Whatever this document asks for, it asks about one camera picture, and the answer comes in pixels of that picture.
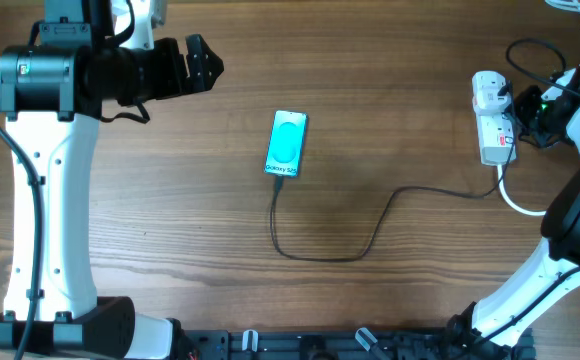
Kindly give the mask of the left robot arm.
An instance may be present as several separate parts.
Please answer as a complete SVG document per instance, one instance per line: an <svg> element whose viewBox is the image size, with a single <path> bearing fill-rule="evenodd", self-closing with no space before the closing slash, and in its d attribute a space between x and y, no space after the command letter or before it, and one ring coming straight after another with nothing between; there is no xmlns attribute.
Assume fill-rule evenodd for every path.
<svg viewBox="0 0 580 360"><path fill-rule="evenodd" d="M222 60L193 34L155 39L163 1L48 1L0 57L0 138L13 155L14 252L0 350L89 359L195 359L175 319L104 297L89 256L91 164L105 101L145 124L145 103L209 91Z"/></svg>

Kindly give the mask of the smartphone with blue screen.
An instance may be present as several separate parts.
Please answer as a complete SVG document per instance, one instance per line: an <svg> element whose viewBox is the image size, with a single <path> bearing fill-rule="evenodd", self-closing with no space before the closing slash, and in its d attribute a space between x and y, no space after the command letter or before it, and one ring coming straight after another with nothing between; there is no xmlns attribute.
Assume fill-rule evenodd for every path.
<svg viewBox="0 0 580 360"><path fill-rule="evenodd" d="M275 112L264 164L265 173L298 176L307 121L306 113L285 110Z"/></svg>

